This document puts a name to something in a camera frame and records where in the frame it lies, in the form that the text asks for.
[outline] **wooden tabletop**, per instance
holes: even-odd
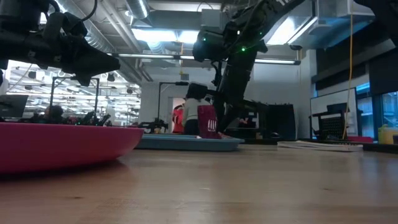
[[[0,223],[398,222],[398,156],[133,151],[116,162],[2,176]]]

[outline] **red paper bag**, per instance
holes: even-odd
[[[217,133],[217,116],[213,106],[198,106],[198,124],[201,138],[221,139]]]

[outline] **whiteboard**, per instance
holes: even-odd
[[[312,128],[316,131],[319,130],[318,118],[313,118],[313,114],[327,112],[328,105],[337,103],[347,103],[348,90],[338,91],[328,95],[319,96],[311,99],[311,123]],[[347,116],[347,136],[358,136],[358,120],[357,120],[357,107],[356,107],[356,91],[355,88],[349,90],[349,113]]]

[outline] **person in white shirt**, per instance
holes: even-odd
[[[204,99],[206,91],[201,91],[202,88],[201,85],[191,84],[188,90],[182,119],[186,135],[199,135],[198,106],[210,105]]]

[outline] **pink bowl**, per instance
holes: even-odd
[[[81,166],[133,150],[143,129],[0,123],[0,173]]]

